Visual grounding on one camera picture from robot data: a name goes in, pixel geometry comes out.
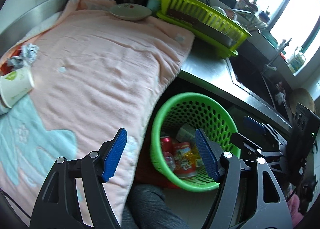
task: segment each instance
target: white floor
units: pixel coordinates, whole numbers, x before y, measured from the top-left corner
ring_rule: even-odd
[[[180,216],[191,229],[201,229],[217,190],[193,193],[183,189],[165,189],[165,203]]]

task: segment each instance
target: green plastic laundry basket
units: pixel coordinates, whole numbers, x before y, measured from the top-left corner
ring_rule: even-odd
[[[195,129],[203,128],[210,140],[219,143],[223,150],[240,157],[240,149],[230,143],[230,136],[237,132],[237,128],[228,112],[206,95],[183,93],[166,101],[155,117],[151,135],[151,161],[156,170],[182,189],[192,192],[216,189],[219,184],[208,176],[204,167],[197,170],[196,176],[180,179],[165,162],[161,151],[160,132],[176,134],[185,123]]]

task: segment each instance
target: blue applique on blanket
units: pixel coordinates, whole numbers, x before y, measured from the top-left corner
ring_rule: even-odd
[[[41,186],[54,161],[76,158],[76,135],[68,130],[47,131],[26,95],[0,117],[0,162],[14,185],[18,170],[30,186]]]

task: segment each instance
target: red can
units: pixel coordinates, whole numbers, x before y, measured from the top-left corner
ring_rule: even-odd
[[[164,135],[160,137],[162,152],[170,152],[173,154],[172,139],[170,136]]]
[[[186,178],[197,175],[196,166],[192,163],[186,153],[191,152],[191,147],[189,142],[183,142],[173,145],[174,160],[176,163],[176,168],[173,171],[177,177]]]

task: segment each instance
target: green leaf logo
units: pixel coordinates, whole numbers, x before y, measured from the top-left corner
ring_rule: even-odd
[[[8,76],[5,79],[13,81],[13,80],[15,80],[16,77],[17,77],[17,72],[13,71],[13,72],[9,73]]]

